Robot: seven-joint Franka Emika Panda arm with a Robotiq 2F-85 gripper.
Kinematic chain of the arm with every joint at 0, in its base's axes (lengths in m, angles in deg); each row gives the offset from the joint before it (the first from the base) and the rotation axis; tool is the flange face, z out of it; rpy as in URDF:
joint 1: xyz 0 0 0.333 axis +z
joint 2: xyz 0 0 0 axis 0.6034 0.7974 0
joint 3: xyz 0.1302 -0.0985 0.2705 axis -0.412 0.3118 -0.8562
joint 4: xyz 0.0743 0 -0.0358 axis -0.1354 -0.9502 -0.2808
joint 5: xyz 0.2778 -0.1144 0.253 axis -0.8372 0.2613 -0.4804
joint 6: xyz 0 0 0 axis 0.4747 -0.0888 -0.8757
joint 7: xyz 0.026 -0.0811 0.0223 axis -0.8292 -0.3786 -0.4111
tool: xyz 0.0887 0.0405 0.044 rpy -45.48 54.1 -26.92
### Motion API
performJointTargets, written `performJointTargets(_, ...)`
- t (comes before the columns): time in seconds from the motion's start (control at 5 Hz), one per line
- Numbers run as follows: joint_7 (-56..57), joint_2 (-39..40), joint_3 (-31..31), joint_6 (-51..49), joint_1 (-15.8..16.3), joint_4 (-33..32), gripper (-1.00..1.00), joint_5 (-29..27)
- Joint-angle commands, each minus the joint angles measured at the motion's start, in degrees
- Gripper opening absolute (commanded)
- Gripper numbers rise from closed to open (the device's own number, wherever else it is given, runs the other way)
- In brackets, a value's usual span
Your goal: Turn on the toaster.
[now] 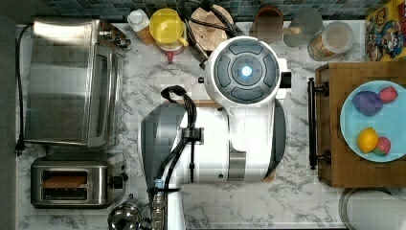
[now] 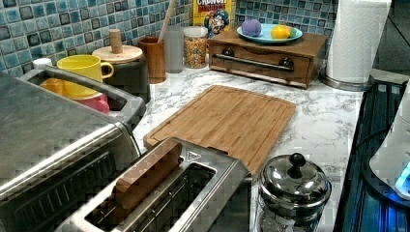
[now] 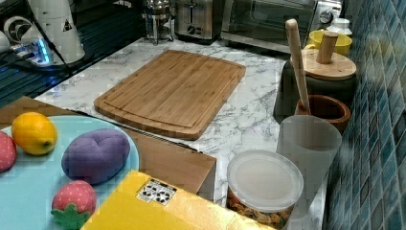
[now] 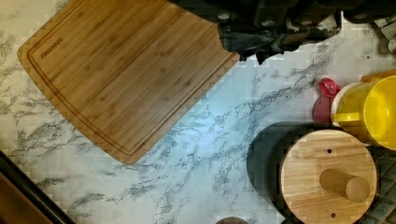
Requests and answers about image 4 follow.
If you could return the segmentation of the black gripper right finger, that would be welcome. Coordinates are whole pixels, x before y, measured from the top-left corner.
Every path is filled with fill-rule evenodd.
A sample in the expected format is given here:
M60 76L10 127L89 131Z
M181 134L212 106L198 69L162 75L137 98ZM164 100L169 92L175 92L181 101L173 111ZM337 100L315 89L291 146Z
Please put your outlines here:
M328 15L318 24L304 20L303 25L293 24L290 18L286 19L285 37L281 44L284 51L297 50L301 45L316 44L325 41L341 32L341 13Z

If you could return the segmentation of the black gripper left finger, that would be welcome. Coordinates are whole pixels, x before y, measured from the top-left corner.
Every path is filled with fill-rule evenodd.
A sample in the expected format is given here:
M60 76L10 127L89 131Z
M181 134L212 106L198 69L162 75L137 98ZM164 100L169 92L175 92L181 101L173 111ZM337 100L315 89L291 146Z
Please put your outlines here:
M284 52L282 41L285 35L279 30L239 30L231 24L218 25L219 39L223 48L229 52L236 52L239 61L244 62L255 55L259 64L278 53Z

